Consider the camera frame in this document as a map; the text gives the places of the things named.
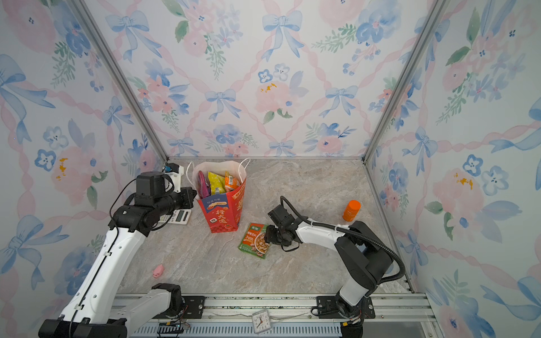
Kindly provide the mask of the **purple Fox's candy bag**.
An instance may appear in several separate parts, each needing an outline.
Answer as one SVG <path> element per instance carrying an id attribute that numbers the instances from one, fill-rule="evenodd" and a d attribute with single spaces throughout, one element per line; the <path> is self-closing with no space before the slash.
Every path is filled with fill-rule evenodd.
<path id="1" fill-rule="evenodd" d="M 211 187 L 207 180 L 207 176 L 200 170 L 197 173 L 197 181 L 199 183 L 198 194 L 200 199 L 205 199 L 211 196 Z"/>

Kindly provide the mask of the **green orange noodle packet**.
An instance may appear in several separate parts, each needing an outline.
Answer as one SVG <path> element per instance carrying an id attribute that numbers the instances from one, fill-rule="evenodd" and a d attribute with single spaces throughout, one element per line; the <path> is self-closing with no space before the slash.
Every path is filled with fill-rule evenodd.
<path id="1" fill-rule="evenodd" d="M 238 249 L 241 252 L 265 259 L 270 244 L 266 242 L 267 225 L 251 223 Z"/>

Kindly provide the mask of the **yellow snack packet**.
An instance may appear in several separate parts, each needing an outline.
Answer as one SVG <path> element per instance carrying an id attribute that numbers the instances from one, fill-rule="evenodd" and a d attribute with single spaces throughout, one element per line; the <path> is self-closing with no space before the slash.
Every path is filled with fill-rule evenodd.
<path id="1" fill-rule="evenodd" d="M 208 180 L 212 195 L 226 193 L 225 178 L 222 175 L 208 172 Z"/>

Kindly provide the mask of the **red paper gift bag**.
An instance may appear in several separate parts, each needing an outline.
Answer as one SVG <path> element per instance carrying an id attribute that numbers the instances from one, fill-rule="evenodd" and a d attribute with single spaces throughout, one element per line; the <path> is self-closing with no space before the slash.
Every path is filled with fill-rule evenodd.
<path id="1" fill-rule="evenodd" d="M 235 232 L 238 230 L 247 185 L 247 166 L 250 161 L 251 159 L 247 158 L 241 162 L 203 162 L 197 166 L 190 162 L 187 165 L 185 176 L 188 183 L 197 190 L 196 201 L 199 203 L 211 233 Z M 208 173 L 214 173 L 222 177 L 225 177 L 225 174 L 228 173 L 238 181 L 239 186 L 231 192 L 214 194 L 203 198 L 200 194 L 199 172 L 205 174 L 205 176 L 208 176 Z"/>

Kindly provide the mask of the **orange Fox's candy bag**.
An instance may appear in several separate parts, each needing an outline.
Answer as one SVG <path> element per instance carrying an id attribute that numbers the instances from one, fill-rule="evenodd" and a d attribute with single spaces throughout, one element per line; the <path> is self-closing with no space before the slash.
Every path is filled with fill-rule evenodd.
<path id="1" fill-rule="evenodd" d="M 226 192 L 232 192 L 236 190 L 239 186 L 241 186 L 241 183 L 235 176 L 231 175 L 228 171 L 226 171 L 224 175 L 223 185 Z"/>

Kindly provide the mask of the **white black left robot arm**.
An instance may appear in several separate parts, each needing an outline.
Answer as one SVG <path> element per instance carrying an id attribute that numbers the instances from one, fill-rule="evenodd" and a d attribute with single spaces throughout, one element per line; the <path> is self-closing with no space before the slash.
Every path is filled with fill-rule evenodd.
<path id="1" fill-rule="evenodd" d="M 159 283 L 116 313 L 112 305 L 124 275 L 160 217 L 194 206 L 196 191 L 183 187 L 162 197 L 138 194 L 114 214 L 98 257 L 57 319 L 41 325 L 39 337 L 129 337 L 157 315 L 177 318 L 185 303 L 177 284 Z"/>

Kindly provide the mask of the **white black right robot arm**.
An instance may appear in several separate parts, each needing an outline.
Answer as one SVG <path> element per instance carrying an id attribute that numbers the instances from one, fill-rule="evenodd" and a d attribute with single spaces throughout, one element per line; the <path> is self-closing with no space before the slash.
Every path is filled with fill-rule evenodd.
<path id="1" fill-rule="evenodd" d="M 295 220 L 291 225 L 270 225 L 265 242 L 282 247 L 294 242 L 315 244 L 337 252 L 349 277 L 335 297 L 343 318 L 362 314 L 365 298 L 373 293 L 394 263 L 393 251 L 386 247 L 366 224 L 325 225 Z"/>

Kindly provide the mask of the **white grey calculator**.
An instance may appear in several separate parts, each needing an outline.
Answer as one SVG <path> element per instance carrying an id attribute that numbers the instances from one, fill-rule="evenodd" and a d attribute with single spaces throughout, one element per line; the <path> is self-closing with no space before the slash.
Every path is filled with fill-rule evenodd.
<path id="1" fill-rule="evenodd" d="M 173 211 L 172 215 L 163 215 L 160 218 L 159 225 L 173 224 L 173 225 L 187 225 L 191 216 L 191 209 L 178 209 Z"/>

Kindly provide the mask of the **orange plastic bottle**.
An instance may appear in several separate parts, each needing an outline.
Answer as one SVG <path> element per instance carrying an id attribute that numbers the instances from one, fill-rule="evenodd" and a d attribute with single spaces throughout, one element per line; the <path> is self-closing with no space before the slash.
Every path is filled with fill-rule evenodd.
<path id="1" fill-rule="evenodd" d="M 359 201 L 357 201 L 357 200 L 349 201 L 348 204 L 345 207 L 345 210 L 344 210 L 343 214 L 342 214 L 342 218 L 346 222 L 353 222 L 355 220 L 357 214 L 361 210 L 361 208 L 362 208 L 362 205 L 361 205 L 361 203 Z"/>

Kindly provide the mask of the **pink toy pig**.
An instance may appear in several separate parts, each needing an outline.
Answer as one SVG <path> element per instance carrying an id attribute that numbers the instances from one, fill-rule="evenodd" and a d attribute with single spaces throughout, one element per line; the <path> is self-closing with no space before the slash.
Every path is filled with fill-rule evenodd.
<path id="1" fill-rule="evenodd" d="M 160 278 L 165 272 L 165 267 L 163 264 L 160 264 L 158 266 L 155 267 L 155 269 L 153 270 L 153 278 Z"/>

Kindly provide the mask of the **small white clock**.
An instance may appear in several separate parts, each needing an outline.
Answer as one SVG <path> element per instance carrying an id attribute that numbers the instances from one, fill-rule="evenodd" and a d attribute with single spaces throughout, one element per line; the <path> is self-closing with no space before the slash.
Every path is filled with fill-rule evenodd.
<path id="1" fill-rule="evenodd" d="M 261 310 L 252 314 L 254 334 L 259 335 L 272 329 L 271 317 L 267 310 Z"/>

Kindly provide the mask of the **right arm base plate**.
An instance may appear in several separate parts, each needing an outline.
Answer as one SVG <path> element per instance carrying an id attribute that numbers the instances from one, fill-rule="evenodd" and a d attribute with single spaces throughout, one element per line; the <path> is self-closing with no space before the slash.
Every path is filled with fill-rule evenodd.
<path id="1" fill-rule="evenodd" d="M 335 296 L 317 296 L 316 306 L 312 309 L 312 314 L 320 319 L 341 319 L 353 321 L 359 315 L 364 314 L 366 319 L 374 319 L 376 317 L 372 299 L 364 297 L 356 310 L 352 311 L 352 315 L 344 315 L 338 305 L 337 297 Z"/>

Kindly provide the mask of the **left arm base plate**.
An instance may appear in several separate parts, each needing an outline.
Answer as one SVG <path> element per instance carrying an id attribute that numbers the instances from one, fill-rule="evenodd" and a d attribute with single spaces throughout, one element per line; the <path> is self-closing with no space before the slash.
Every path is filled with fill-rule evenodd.
<path id="1" fill-rule="evenodd" d="M 153 319 L 202 319 L 205 300 L 204 296 L 172 297 L 169 307 Z"/>

